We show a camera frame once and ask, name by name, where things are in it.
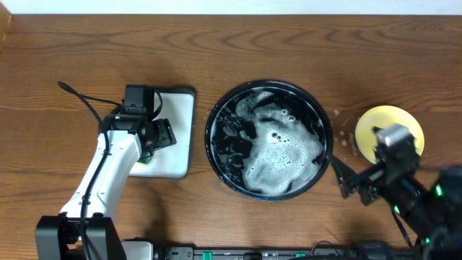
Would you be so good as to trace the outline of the green yellow sponge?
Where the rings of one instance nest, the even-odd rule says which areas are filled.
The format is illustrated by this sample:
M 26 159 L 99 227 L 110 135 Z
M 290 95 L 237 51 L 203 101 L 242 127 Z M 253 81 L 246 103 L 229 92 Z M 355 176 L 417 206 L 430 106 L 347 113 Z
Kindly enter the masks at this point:
M 143 154 L 138 160 L 138 163 L 143 163 L 143 164 L 148 164 L 154 156 L 153 152 L 148 152 L 146 154 Z

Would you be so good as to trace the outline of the yellow plate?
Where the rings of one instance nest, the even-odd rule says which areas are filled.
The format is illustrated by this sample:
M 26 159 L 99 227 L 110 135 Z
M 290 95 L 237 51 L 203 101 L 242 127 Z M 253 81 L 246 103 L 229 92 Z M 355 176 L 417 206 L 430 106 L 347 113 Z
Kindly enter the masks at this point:
M 417 154 L 423 153 L 424 133 L 415 117 L 402 108 L 380 105 L 369 109 L 359 118 L 354 133 L 359 151 L 372 164 L 376 163 L 373 147 L 377 145 L 372 128 L 376 126 L 384 129 L 394 124 L 406 126 L 414 136 Z

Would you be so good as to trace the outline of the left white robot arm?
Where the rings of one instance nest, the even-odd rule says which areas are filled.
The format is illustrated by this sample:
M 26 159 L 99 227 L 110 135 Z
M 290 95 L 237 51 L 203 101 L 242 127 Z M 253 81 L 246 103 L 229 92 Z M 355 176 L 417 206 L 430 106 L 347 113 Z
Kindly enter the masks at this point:
M 113 216 L 131 169 L 145 152 L 176 143 L 166 118 L 109 114 L 99 125 L 98 145 L 74 195 L 56 216 L 35 229 L 40 259 L 126 259 Z

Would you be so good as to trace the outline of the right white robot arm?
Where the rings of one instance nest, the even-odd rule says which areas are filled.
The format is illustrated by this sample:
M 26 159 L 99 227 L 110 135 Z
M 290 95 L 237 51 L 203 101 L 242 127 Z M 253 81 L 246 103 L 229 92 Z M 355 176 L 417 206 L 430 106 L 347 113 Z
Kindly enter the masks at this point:
M 354 193 L 369 206 L 383 199 L 393 218 L 403 220 L 417 235 L 418 259 L 461 258 L 461 168 L 440 171 L 435 184 L 426 189 L 414 177 L 419 157 L 396 160 L 383 157 L 355 173 L 339 158 L 329 155 L 343 198 Z

